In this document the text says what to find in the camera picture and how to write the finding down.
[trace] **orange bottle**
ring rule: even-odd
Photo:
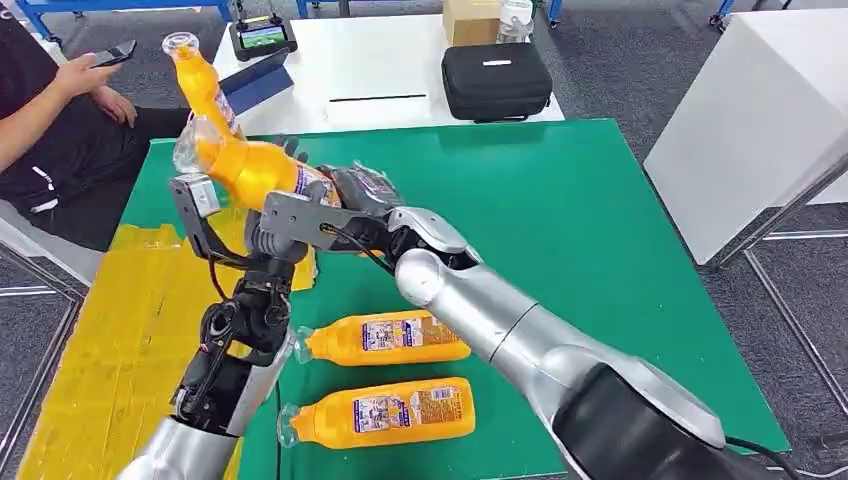
[[[184,135],[193,143],[198,170],[217,180],[242,205],[262,210],[265,195],[272,190],[313,194],[318,182],[323,194],[321,203],[341,207],[332,180],[318,170],[286,154],[282,147],[267,142],[242,140],[218,134],[211,122],[195,117]]]
[[[200,55],[200,41],[188,32],[165,37],[162,49],[174,60],[177,82],[195,116],[208,118],[222,135],[244,138],[227,97],[218,86],[218,73]]]
[[[338,365],[445,362],[471,354],[468,345],[427,310],[357,315],[317,330],[301,327],[295,355]]]
[[[474,423],[471,385],[451,377],[345,390],[302,408],[287,405],[277,434],[284,447],[316,442],[339,449],[461,437],[474,431]]]

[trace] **man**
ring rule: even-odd
[[[92,61],[57,66],[0,11],[0,198],[36,227],[105,251],[150,139],[179,136],[188,110],[133,106],[106,86],[119,66]]]

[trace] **cardboard box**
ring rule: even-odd
[[[448,43],[452,46],[495,43],[500,12],[500,0],[444,0],[442,21]]]

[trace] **green table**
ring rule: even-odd
[[[385,170],[407,203],[440,213],[502,276],[548,309],[675,377],[722,419],[728,435],[775,450],[788,443],[689,258],[612,120],[304,135],[316,163],[360,160]],[[171,144],[154,145],[125,223],[179,223],[165,189]],[[292,296],[293,324],[408,309],[367,259],[319,256],[315,288]],[[471,479],[563,470],[520,396],[477,358],[344,368],[289,362],[284,403],[347,388],[442,376],[472,385],[477,428],[464,438],[354,450],[301,444],[282,454],[283,479]],[[244,442],[240,477],[273,478],[275,406]]]

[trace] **robotic hand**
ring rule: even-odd
[[[256,407],[288,356],[294,263],[309,244],[358,251],[394,275],[401,294],[432,312],[527,399],[571,472],[587,480],[774,478],[726,448],[719,419],[645,361],[569,325],[486,266],[439,215],[403,206],[380,173],[322,167],[343,209],[309,195],[270,192],[251,212],[251,255],[229,252],[203,219],[192,181],[172,189],[195,253],[247,270],[232,298],[207,310],[201,346],[165,419],[119,477],[220,477]],[[382,257],[373,251],[382,252]],[[227,354],[233,340],[253,350]]]

